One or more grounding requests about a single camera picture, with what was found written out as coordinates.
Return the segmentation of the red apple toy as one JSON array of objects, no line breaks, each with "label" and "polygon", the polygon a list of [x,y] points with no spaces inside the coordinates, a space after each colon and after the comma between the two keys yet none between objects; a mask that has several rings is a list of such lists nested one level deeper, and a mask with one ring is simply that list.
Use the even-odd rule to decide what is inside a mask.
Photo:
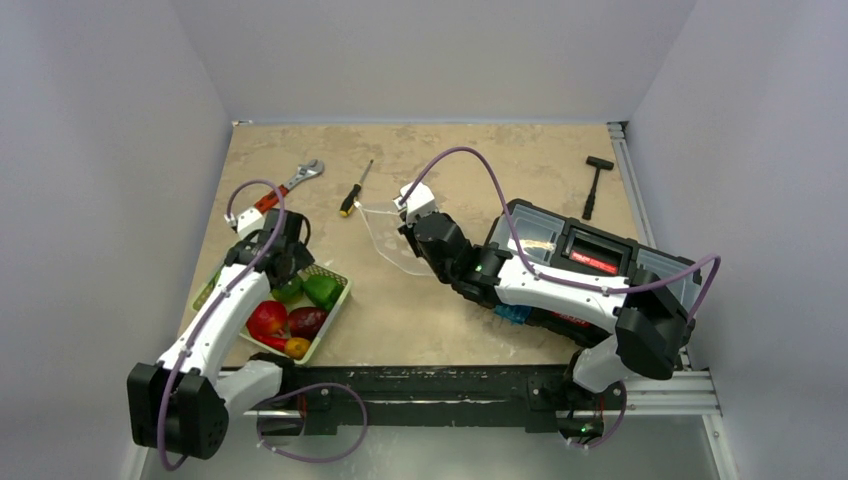
[{"label": "red apple toy", "polygon": [[276,300],[261,302],[246,322],[248,332],[254,336],[273,336],[285,331],[288,311]]}]

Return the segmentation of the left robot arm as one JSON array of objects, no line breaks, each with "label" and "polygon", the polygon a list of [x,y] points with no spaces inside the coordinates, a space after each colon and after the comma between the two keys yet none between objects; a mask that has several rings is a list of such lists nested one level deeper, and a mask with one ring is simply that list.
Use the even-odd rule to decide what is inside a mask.
[{"label": "left robot arm", "polygon": [[154,363],[138,363],[127,378],[133,442],[165,460],[209,459],[220,448],[231,417],[266,401],[284,409],[298,382],[275,361],[251,361],[221,380],[223,362],[248,317],[272,289],[314,262],[307,248],[309,220],[273,208],[258,229],[224,255],[216,284],[189,327]]}]

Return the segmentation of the clear zip top bag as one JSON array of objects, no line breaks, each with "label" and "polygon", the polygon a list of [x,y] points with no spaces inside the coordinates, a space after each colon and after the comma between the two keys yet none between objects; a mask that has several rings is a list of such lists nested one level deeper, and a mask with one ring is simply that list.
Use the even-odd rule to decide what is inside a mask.
[{"label": "clear zip top bag", "polygon": [[406,237],[399,231],[405,223],[391,201],[362,202],[357,200],[361,218],[371,236],[377,253],[406,274],[433,277],[426,261],[417,257]]}]

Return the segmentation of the green lime toy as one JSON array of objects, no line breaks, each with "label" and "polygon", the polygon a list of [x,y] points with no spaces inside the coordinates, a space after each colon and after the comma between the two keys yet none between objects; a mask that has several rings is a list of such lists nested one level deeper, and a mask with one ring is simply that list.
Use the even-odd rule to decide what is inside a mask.
[{"label": "green lime toy", "polygon": [[303,296],[303,280],[299,276],[271,291],[271,297],[283,304],[296,304],[301,301]]}]

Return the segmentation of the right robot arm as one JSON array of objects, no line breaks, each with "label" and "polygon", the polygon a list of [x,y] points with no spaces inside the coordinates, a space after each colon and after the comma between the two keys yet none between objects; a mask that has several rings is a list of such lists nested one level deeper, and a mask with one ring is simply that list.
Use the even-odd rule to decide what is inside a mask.
[{"label": "right robot arm", "polygon": [[473,245],[444,213],[432,213],[398,231],[436,278],[463,298],[491,310],[505,310],[519,322],[573,340],[578,351],[561,381],[564,399],[584,407],[610,385],[641,376],[672,377],[679,350],[694,328],[686,308],[662,280],[636,262],[615,275],[593,266],[594,255],[621,247],[627,258],[644,253],[630,240],[569,222],[569,236],[589,246],[574,249],[554,267],[529,263],[505,245]]}]

